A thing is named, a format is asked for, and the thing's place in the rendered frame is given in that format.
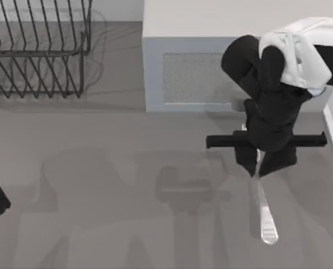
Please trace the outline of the pale grey cabinet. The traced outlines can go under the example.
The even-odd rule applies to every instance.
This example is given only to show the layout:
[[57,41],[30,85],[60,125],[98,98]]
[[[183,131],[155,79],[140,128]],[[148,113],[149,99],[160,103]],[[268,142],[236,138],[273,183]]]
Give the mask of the pale grey cabinet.
[[145,0],[146,110],[231,112],[242,93],[220,69],[226,47],[308,16],[333,18],[333,0]]

